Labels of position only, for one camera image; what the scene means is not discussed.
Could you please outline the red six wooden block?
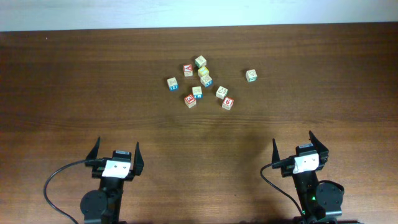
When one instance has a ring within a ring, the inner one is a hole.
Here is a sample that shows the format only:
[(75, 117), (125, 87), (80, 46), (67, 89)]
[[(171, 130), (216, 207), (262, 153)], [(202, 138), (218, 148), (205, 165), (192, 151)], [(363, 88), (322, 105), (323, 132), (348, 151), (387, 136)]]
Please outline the red six wooden block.
[(222, 103), (222, 108), (226, 110), (230, 110), (233, 107), (234, 100), (229, 97), (225, 97)]

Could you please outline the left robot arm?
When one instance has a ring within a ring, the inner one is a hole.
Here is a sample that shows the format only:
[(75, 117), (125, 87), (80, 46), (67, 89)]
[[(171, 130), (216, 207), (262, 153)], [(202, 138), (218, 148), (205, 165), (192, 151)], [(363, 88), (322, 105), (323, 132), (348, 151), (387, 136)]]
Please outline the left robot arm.
[(140, 176), (144, 169), (139, 143), (133, 153), (113, 151), (111, 157), (97, 158), (100, 140), (86, 157), (85, 166), (92, 168), (91, 176), (99, 179), (99, 188), (86, 193), (81, 202), (80, 210), (85, 223), (115, 224), (119, 219), (124, 183), (131, 182)]

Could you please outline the red E wooden block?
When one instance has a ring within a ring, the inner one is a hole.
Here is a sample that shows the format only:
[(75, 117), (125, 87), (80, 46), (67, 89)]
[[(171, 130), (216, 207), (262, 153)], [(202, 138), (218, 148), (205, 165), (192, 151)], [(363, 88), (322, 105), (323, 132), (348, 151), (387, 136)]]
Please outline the red E wooden block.
[(197, 101), (192, 94), (187, 95), (184, 98), (184, 102), (188, 106), (188, 108), (192, 108), (193, 106), (195, 106), (197, 104)]

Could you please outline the red A wooden block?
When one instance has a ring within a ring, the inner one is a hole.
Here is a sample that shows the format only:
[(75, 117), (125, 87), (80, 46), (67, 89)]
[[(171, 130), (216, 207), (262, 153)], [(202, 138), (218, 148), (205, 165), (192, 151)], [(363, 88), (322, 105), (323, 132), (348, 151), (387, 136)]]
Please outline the red A wooden block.
[(183, 65), (183, 74), (185, 77), (193, 76), (193, 67), (192, 64)]

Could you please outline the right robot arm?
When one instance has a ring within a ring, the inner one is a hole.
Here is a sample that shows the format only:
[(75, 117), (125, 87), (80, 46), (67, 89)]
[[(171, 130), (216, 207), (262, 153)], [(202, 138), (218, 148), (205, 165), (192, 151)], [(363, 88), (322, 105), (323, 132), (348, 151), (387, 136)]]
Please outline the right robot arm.
[(318, 180), (317, 172), (328, 161), (329, 150), (312, 132), (309, 140), (310, 143), (297, 146), (295, 154), (286, 159), (279, 157), (273, 140), (271, 167), (280, 169), (282, 177), (293, 178), (300, 212), (294, 223), (336, 223), (336, 218), (342, 215), (345, 189), (336, 182)]

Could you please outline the green animal wooden block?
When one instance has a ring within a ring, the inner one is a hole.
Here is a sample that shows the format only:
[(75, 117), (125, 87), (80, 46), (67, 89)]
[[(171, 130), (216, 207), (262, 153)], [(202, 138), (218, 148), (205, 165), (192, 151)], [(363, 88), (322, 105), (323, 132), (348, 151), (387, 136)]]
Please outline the green animal wooden block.
[(216, 97), (222, 100), (226, 97), (227, 94), (228, 94), (228, 89), (223, 86), (219, 86), (219, 88), (216, 91)]

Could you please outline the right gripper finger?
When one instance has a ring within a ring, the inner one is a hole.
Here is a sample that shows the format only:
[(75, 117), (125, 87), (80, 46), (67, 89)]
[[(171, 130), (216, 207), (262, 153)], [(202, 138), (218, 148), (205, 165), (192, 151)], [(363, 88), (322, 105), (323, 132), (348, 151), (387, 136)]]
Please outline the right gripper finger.
[(318, 154), (320, 156), (327, 156), (329, 153), (329, 150), (326, 146), (324, 146), (313, 134), (312, 131), (309, 131), (309, 138), (311, 143), (315, 146), (315, 149), (317, 150)]
[(280, 161), (279, 151), (275, 139), (272, 139), (272, 164), (277, 164)]

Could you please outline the blue number left block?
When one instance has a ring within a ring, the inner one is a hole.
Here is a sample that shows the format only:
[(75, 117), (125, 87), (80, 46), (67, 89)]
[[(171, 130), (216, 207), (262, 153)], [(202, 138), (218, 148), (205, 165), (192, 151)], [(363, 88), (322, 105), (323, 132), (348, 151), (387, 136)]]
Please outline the blue number left block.
[(179, 88), (177, 79), (175, 77), (167, 79), (167, 84), (169, 86), (170, 91), (175, 91), (175, 90), (178, 90), (178, 88)]

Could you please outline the yellow top wooden block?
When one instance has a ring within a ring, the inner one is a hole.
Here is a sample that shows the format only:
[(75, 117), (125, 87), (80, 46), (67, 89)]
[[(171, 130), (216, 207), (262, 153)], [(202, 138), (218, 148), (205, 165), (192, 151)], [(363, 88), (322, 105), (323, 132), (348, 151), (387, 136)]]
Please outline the yellow top wooden block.
[(199, 77), (203, 77), (203, 76), (208, 75), (208, 74), (209, 74), (209, 70), (205, 66), (202, 66), (201, 68), (198, 69), (198, 76)]

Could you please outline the blue side block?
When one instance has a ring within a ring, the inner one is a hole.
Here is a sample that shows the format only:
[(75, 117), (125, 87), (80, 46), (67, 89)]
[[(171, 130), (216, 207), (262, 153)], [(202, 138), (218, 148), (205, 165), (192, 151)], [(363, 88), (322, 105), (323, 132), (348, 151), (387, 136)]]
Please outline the blue side block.
[(205, 87), (208, 88), (213, 84), (213, 79), (209, 75), (204, 75), (200, 78), (201, 84)]
[(192, 94), (195, 99), (203, 98), (203, 92), (200, 86), (195, 86), (192, 88)]

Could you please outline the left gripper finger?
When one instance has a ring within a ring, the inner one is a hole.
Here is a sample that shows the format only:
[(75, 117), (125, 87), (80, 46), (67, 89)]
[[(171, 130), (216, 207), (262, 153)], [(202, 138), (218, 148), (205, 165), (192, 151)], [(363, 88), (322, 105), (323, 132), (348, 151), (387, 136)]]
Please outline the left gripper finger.
[(139, 142), (137, 142), (134, 151), (134, 162), (133, 162), (132, 173), (134, 175), (141, 175), (143, 169), (144, 169), (144, 160), (142, 158), (142, 154), (140, 151)]
[(98, 155), (98, 151), (99, 151), (99, 147), (100, 147), (100, 141), (101, 141), (101, 138), (98, 137), (92, 150), (86, 156), (86, 158), (85, 158), (86, 160), (97, 159), (97, 155)]

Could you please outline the green far right block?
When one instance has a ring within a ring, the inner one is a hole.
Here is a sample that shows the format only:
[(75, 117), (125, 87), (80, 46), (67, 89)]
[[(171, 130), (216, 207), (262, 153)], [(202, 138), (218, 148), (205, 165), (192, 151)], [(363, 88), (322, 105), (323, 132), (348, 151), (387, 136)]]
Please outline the green far right block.
[(255, 69), (252, 70), (248, 70), (245, 74), (246, 80), (248, 82), (254, 82), (257, 80), (257, 73), (255, 71)]

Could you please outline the green letter wooden block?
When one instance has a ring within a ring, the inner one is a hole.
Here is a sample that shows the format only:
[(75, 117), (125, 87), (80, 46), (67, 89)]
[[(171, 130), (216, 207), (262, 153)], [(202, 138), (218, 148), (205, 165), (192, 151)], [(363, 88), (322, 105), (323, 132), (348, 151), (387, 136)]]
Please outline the green letter wooden block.
[(198, 68), (202, 68), (202, 67), (206, 66), (206, 65), (207, 65), (207, 61), (206, 61), (205, 57), (202, 56), (202, 55), (199, 56), (199, 57), (197, 57), (197, 58), (195, 59), (195, 65), (196, 65)]

